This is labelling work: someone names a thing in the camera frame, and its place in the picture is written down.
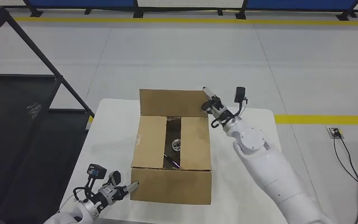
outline floor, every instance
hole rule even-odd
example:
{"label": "floor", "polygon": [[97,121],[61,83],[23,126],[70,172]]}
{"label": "floor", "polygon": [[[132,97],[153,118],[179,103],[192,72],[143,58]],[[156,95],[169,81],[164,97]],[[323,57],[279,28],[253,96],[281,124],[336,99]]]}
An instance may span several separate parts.
{"label": "floor", "polygon": [[[28,16],[27,11],[14,11]],[[46,11],[43,17],[85,17],[78,11]],[[131,18],[132,13],[94,11],[91,17]],[[145,18],[218,18],[216,12],[146,13]],[[224,12],[224,18],[233,13]],[[329,13],[247,13],[249,19],[336,21]],[[248,107],[274,114],[357,115],[358,26],[20,22],[88,106],[103,98],[139,99],[139,88],[199,90],[210,87],[235,106],[244,86]],[[0,28],[0,72],[50,71],[7,25]],[[52,107],[81,108],[65,89]],[[357,183],[338,163],[329,124],[278,124],[281,148],[310,194],[337,223],[354,223]],[[356,125],[339,125],[358,163]],[[337,142],[338,154],[348,165]]]}

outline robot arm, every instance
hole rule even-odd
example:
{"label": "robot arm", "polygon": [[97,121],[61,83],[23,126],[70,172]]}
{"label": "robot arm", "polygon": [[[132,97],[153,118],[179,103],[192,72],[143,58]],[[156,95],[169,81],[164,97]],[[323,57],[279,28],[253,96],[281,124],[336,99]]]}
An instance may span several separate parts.
{"label": "robot arm", "polygon": [[239,116],[245,98],[243,87],[237,88],[235,102],[240,104],[232,114],[208,88],[208,101],[202,110],[213,114],[213,128],[222,125],[227,136],[235,138],[233,147],[255,183],[276,203],[289,224],[333,223],[307,192],[285,156],[265,139],[260,130],[248,126]]}
{"label": "robot arm", "polygon": [[[59,212],[50,217],[45,224],[70,224],[82,223],[93,224],[93,220],[98,218],[103,209],[113,205],[118,200],[133,192],[138,186],[134,182],[129,186],[117,186],[121,182],[121,175],[118,171],[109,174],[108,181],[98,190],[97,194],[92,192],[92,187],[96,179],[104,179],[107,170],[100,165],[90,164],[87,170],[88,182],[85,187],[78,187],[73,190],[73,195],[78,201],[71,212]],[[85,200],[79,200],[76,190],[84,190]]]}

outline yellow floor line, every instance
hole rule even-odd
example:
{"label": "yellow floor line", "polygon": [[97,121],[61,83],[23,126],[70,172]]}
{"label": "yellow floor line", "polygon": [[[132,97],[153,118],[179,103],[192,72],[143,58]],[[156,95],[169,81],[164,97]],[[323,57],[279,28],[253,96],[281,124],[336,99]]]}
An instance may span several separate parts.
{"label": "yellow floor line", "polygon": [[276,124],[341,124],[358,125],[358,116],[350,115],[275,115]]}
{"label": "yellow floor line", "polygon": [[278,24],[278,25],[333,25],[358,26],[358,21],[319,20],[236,20],[230,18],[46,18],[15,17],[17,22],[151,22],[151,23],[199,23],[199,24]]}

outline electrical outlet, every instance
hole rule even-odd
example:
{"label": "electrical outlet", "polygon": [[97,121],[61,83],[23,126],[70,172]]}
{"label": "electrical outlet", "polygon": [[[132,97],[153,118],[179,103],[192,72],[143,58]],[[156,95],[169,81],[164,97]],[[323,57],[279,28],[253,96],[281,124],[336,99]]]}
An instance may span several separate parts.
{"label": "electrical outlet", "polygon": [[335,132],[334,132],[334,129],[338,129],[338,131],[341,133],[341,136],[342,136],[342,139],[344,139],[344,136],[343,136],[343,133],[342,133],[342,130],[340,130],[340,128],[339,127],[329,127],[329,126],[327,126],[327,131],[328,131],[328,134],[329,134],[329,136],[330,136],[330,138],[334,138],[333,136],[334,136],[334,134],[335,134]]}

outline cardboard flap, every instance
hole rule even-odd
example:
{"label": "cardboard flap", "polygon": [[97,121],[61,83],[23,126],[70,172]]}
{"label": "cardboard flap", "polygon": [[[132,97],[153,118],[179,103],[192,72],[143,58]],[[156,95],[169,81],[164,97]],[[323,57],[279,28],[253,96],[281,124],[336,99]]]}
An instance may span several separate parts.
{"label": "cardboard flap", "polygon": [[211,171],[132,169],[140,187],[131,200],[176,204],[210,204]]}
{"label": "cardboard flap", "polygon": [[167,118],[140,116],[132,167],[163,168]]}
{"label": "cardboard flap", "polygon": [[180,165],[184,170],[211,170],[207,118],[181,118]]}
{"label": "cardboard flap", "polygon": [[139,90],[140,114],[157,116],[200,116],[201,105],[208,100],[203,91]]}

